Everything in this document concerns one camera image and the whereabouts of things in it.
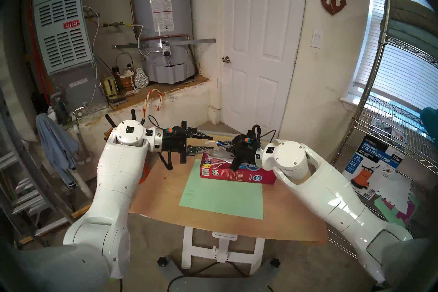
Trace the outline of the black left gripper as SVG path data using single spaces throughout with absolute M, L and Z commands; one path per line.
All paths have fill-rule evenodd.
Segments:
M 198 155 L 214 147 L 187 145 L 188 138 L 207 138 L 208 136 L 197 128 L 174 126 L 162 130 L 161 152 L 177 152 L 185 155 Z

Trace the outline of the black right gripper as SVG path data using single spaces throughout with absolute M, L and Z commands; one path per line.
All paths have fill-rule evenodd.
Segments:
M 217 141 L 217 146 L 225 150 L 224 158 L 233 158 L 230 170 L 237 171 L 242 163 L 256 164 L 256 152 L 261 147 L 260 138 L 260 134 L 239 134 L 231 141 Z

